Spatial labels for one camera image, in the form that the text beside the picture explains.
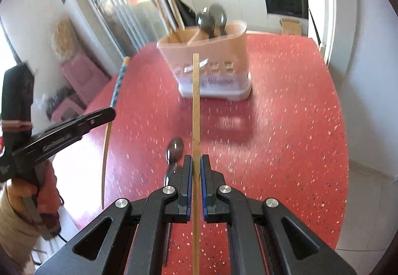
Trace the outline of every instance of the blue patterned chopstick handle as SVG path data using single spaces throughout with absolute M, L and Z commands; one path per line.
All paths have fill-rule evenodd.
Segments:
M 111 100 L 111 107 L 115 108 L 116 107 L 116 102 L 117 102 L 117 96 L 119 95 L 120 87 L 122 85 L 122 80 L 125 75 L 126 69 L 127 69 L 127 64 L 129 63 L 129 60 L 131 57 L 126 56 L 123 59 L 123 64 L 122 67 L 120 68 L 119 75 L 117 77 L 115 89 L 113 90 L 113 95 L 112 95 L 112 100 Z

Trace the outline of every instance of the cutlery holder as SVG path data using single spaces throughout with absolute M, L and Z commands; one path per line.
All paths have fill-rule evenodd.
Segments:
M 158 41 L 157 47 L 178 82 L 182 97 L 192 97 L 192 58 L 200 55 L 200 95 L 230 101 L 247 99 L 251 76 L 246 45 L 246 23 L 232 21 L 225 36 L 208 39 L 199 27 L 179 29 Z

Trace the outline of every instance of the white base of utensil holder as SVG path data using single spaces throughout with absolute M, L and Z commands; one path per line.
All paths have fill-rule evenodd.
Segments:
M 178 91 L 183 98 L 192 98 L 192 83 L 178 84 Z M 248 73 L 247 84 L 244 88 L 235 90 L 226 90 L 224 88 L 200 88 L 200 96 L 216 99 L 225 99 L 228 101 L 242 101 L 246 100 L 251 92 L 251 74 Z

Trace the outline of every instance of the triangular cutout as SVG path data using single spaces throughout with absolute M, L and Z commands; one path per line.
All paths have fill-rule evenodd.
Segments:
M 111 218 L 101 221 L 90 233 L 88 233 L 80 242 L 73 247 L 73 252 L 88 260 L 95 260 L 101 249 L 106 234 L 112 224 Z
M 298 260 L 303 260 L 318 252 L 319 247 L 292 220 L 284 217 L 282 225 Z

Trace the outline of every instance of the dark ladle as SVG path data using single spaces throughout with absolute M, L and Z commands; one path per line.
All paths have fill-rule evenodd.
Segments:
M 196 15 L 196 23 L 200 30 L 208 34 L 209 39 L 214 38 L 215 19 L 208 12 L 200 12 Z
M 184 142 L 181 137 L 174 138 L 167 146 L 166 149 L 166 161 L 169 165 L 166 175 L 164 176 L 163 185 L 167 186 L 169 184 L 170 177 L 172 173 L 176 173 L 177 171 L 182 170 L 182 167 L 178 164 L 178 161 L 182 158 L 184 153 Z M 170 233 L 172 229 L 172 224 L 167 224 L 166 229 L 166 238 L 164 242 L 164 250 L 163 250 L 163 266 L 167 264 L 167 256 L 169 253 L 169 242 L 170 242 Z
M 213 3 L 208 9 L 208 13 L 214 17 L 216 27 L 220 28 L 221 36 L 225 36 L 226 12 L 218 3 Z

